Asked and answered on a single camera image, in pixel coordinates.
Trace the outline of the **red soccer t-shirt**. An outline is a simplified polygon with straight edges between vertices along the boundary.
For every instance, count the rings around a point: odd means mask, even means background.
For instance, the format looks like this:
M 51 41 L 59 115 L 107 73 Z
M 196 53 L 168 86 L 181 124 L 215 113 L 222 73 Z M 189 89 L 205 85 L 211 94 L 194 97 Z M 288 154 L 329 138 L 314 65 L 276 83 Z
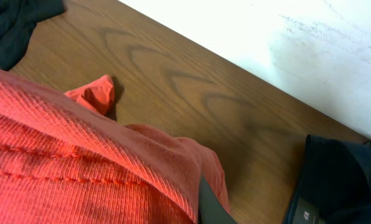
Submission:
M 109 76 L 59 93 L 0 70 L 0 223 L 197 223 L 203 175 L 230 214 L 211 149 L 106 117 Z

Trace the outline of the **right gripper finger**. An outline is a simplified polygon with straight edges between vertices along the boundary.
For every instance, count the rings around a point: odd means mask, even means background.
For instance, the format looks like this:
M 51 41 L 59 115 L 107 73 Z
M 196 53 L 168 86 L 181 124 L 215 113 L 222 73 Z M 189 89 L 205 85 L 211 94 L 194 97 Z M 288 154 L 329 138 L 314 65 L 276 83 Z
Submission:
M 198 224 L 237 224 L 222 207 L 205 177 L 199 182 Z

